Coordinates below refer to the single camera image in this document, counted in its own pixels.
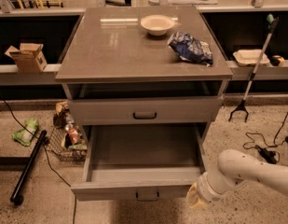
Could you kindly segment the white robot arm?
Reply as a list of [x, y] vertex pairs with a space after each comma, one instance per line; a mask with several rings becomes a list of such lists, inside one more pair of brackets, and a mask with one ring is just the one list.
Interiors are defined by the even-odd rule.
[[218, 155], [217, 164], [190, 187], [186, 201], [192, 209], [204, 209], [248, 181], [260, 183], [288, 197], [288, 166], [259, 161], [235, 149]]

